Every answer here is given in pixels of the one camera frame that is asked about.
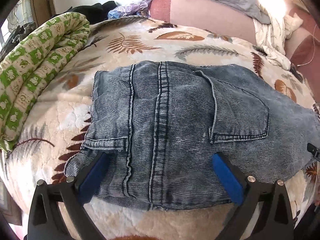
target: blue clamp pad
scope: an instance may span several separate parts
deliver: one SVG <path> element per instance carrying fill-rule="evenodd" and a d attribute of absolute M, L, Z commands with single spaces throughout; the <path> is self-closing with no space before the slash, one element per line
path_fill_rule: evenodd
<path fill-rule="evenodd" d="M 110 154 L 103 153 L 79 186 L 78 201 L 81 205 L 89 203 L 94 193 L 97 192 L 109 168 L 110 157 Z"/>
<path fill-rule="evenodd" d="M 241 205 L 244 200 L 244 188 L 232 173 L 230 169 L 232 165 L 229 163 L 228 166 L 218 153 L 213 155 L 212 165 L 213 170 L 216 172 L 231 201 Z"/>

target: green patterned blanket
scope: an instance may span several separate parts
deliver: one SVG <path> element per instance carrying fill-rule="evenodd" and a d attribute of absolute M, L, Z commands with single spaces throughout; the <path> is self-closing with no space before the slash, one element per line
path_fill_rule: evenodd
<path fill-rule="evenodd" d="M 32 32 L 0 63 L 0 148 L 12 150 L 38 96 L 86 44 L 89 22 L 61 14 Z"/>

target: jeans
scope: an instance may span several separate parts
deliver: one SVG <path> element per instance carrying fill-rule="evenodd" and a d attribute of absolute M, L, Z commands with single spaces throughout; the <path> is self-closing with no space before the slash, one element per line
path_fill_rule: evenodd
<path fill-rule="evenodd" d="M 274 183 L 313 162 L 319 120 L 252 71 L 143 61 L 95 75 L 92 123 L 65 166 L 76 176 L 98 152 L 111 164 L 95 196 L 150 210 L 230 202 L 212 168 L 222 152 L 246 175 Z"/>

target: wooden door frame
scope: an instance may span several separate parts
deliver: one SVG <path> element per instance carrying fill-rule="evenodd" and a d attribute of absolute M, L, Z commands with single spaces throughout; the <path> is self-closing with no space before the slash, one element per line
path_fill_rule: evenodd
<path fill-rule="evenodd" d="M 30 0 L 32 19 L 39 27 L 56 14 L 53 0 Z"/>

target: back pocket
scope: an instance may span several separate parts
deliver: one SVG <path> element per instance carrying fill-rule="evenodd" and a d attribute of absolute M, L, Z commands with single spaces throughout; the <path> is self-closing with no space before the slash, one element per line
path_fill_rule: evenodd
<path fill-rule="evenodd" d="M 270 110 L 253 93 L 208 77 L 201 70 L 195 74 L 210 83 L 215 103 L 209 128 L 211 143 L 250 141 L 268 136 Z"/>

